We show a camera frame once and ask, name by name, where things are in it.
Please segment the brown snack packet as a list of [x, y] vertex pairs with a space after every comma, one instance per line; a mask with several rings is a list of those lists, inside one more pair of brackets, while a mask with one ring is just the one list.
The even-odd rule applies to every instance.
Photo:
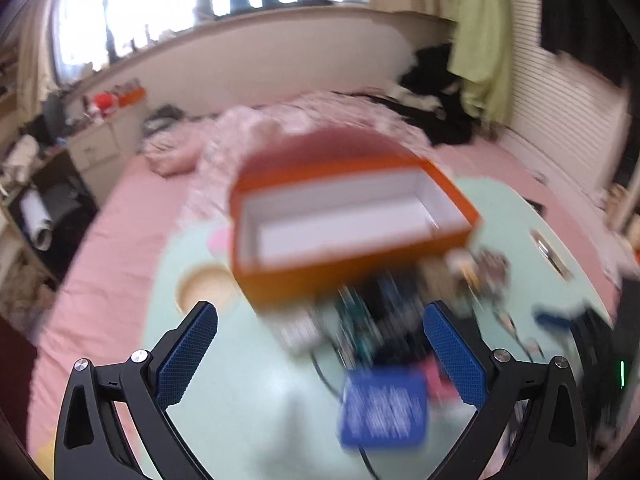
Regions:
[[473, 292], [497, 298], [508, 288], [510, 263], [502, 252], [483, 248], [473, 256], [471, 271], [466, 279]]

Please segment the black satin lace scrunchie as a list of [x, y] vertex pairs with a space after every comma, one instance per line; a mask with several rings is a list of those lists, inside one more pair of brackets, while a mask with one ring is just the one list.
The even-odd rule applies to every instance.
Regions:
[[409, 366], [433, 352], [423, 328], [425, 304], [413, 271], [385, 271], [376, 278], [374, 320], [382, 342], [373, 356], [374, 366]]

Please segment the blue square tin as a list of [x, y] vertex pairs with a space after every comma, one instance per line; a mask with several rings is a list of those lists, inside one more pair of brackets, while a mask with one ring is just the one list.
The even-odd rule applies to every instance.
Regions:
[[427, 381], [406, 368], [352, 370], [337, 423], [338, 442], [351, 450], [404, 450], [426, 441]]

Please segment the green toy car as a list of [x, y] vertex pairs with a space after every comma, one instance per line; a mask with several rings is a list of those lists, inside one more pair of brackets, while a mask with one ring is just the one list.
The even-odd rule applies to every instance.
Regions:
[[338, 291], [336, 312], [340, 320], [337, 349], [346, 368], [371, 368], [384, 342], [370, 312], [355, 289]]

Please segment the clear plastic wrap bundle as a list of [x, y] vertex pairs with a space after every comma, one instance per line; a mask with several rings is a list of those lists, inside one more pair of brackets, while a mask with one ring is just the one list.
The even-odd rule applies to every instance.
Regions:
[[317, 319], [308, 310], [282, 316], [274, 324], [277, 341], [293, 356], [308, 352], [324, 341]]

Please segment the brown fur scrunchie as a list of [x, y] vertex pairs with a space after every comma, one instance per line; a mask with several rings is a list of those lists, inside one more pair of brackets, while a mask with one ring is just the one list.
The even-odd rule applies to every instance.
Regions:
[[451, 304], [458, 296], [458, 280], [442, 258], [423, 258], [416, 264], [420, 298], [428, 304], [442, 300]]

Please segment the black clothes pile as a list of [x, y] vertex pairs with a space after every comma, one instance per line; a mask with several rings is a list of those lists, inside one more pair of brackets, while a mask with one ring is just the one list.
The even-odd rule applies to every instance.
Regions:
[[462, 145], [472, 140], [475, 119], [462, 106], [462, 80], [448, 70], [452, 44], [417, 50], [416, 62], [401, 75], [398, 84], [417, 98], [402, 112], [436, 145]]

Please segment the white paper roll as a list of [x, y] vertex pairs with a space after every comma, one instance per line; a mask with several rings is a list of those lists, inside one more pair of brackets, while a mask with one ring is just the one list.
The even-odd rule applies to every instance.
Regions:
[[46, 252], [52, 243], [53, 221], [35, 188], [29, 188], [20, 200], [27, 236], [37, 250]]

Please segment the orange cardboard box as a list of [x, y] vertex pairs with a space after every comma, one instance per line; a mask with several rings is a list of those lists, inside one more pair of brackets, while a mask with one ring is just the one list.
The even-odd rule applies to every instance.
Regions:
[[482, 222], [430, 160], [395, 154], [246, 172], [229, 212], [231, 271], [255, 310], [445, 255]]

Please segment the green hanging cloth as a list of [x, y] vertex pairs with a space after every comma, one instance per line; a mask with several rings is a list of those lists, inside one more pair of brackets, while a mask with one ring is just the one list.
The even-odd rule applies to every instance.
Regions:
[[466, 114], [505, 125], [512, 112], [511, 0], [452, 0], [448, 70], [462, 80]]

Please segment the white bedside drawer cabinet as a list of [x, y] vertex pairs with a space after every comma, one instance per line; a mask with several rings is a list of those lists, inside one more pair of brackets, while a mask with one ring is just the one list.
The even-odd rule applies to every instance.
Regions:
[[148, 102], [143, 99], [68, 139], [70, 158], [99, 208], [130, 159], [138, 154], [143, 139], [142, 124], [149, 111]]

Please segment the dark red pillow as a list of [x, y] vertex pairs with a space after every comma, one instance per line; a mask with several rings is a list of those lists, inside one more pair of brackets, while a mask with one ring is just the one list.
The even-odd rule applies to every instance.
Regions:
[[374, 130], [357, 127], [322, 127], [310, 133], [287, 136], [260, 148], [244, 160], [238, 177], [306, 167], [322, 162], [344, 162], [387, 155], [416, 158], [397, 140]]

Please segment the pink floral duvet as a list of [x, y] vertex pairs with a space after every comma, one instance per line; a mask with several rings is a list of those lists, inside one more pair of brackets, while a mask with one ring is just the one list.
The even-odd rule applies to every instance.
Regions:
[[250, 156], [322, 127], [366, 129], [368, 140], [378, 133], [412, 154], [435, 156], [423, 131], [399, 114], [361, 96], [329, 91], [264, 107], [235, 106], [216, 118], [175, 122], [148, 136], [141, 151], [150, 169], [162, 177], [194, 174], [178, 217], [179, 226], [190, 226], [228, 212], [232, 183]]

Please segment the red container on cabinet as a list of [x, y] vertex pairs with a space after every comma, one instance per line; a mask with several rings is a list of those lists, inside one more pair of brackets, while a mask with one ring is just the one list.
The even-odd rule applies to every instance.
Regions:
[[103, 116], [108, 116], [114, 113], [119, 108], [118, 96], [110, 92], [100, 92], [93, 97], [93, 103], [99, 109]]

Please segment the orange box on cabinet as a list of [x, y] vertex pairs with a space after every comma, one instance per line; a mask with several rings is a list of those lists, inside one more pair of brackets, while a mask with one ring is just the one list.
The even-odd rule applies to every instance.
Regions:
[[145, 88], [138, 87], [133, 89], [128, 89], [118, 97], [118, 106], [120, 108], [127, 107], [130, 105], [134, 105], [137, 102], [140, 102], [146, 97]]

